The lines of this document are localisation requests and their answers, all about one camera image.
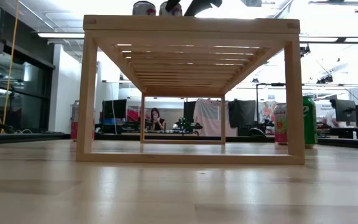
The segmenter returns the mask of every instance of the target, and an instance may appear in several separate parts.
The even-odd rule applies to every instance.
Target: wooden floor
[[[139,150],[95,141],[97,151]],[[144,152],[219,154],[221,146]],[[224,153],[285,151],[228,143]],[[0,144],[0,224],[358,223],[358,149],[317,146],[305,166],[75,162],[69,140]]]

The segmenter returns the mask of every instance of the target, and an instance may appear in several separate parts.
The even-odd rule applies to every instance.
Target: wooden table
[[[98,47],[142,92],[141,108],[145,108],[146,96],[221,99],[221,140],[169,142],[186,144],[225,144],[225,94],[284,49],[288,155],[257,156],[244,163],[274,163],[277,159],[304,163],[298,20],[87,15],[83,28],[77,158],[91,153],[92,148]],[[166,143],[145,140],[144,113],[140,117],[140,141]]]

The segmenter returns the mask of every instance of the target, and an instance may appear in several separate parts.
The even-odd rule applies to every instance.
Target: can on table
[[[160,14],[159,16],[182,16],[181,6],[178,3],[171,11],[167,11],[165,7],[167,6],[167,2],[164,2],[160,6]]]
[[[148,1],[138,1],[132,10],[133,16],[155,16],[156,10],[153,3]]]
[[[311,96],[303,97],[303,124],[305,127],[305,146],[312,148],[317,144],[316,103]]]
[[[274,109],[274,141],[286,144],[287,139],[287,104],[279,103]]]

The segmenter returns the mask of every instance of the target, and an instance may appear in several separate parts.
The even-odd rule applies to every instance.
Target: white cloth
[[[335,125],[334,121],[336,121],[336,112],[335,109],[328,111],[326,115],[327,125],[332,128],[346,128],[346,122],[339,121],[337,125]]]
[[[237,136],[237,128],[230,128],[229,107],[226,103],[226,136]],[[203,129],[200,136],[221,135],[221,102],[198,99],[194,108],[194,122],[199,122]]]

